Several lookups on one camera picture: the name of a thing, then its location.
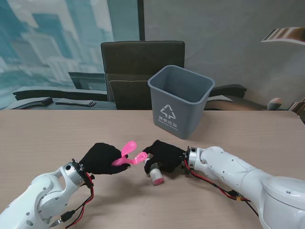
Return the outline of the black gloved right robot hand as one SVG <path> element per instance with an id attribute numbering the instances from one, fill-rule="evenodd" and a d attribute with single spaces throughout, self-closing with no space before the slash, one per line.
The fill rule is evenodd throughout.
<path id="1" fill-rule="evenodd" d="M 146 174 L 149 174 L 153 164 L 159 164 L 159 169 L 161 171 L 172 173 L 185 159 L 186 151 L 156 140 L 151 146 L 143 150 L 146 154 L 152 155 L 152 157 L 147 160 L 144 166 L 144 171 Z"/>

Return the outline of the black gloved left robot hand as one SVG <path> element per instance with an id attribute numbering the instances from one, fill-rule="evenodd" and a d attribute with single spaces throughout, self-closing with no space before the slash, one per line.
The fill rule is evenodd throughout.
<path id="1" fill-rule="evenodd" d="M 95 143 L 94 146 L 80 160 L 83 171 L 94 175 L 118 174 L 129 169 L 130 164 L 113 166 L 112 163 L 121 158 L 121 151 L 106 143 Z"/>

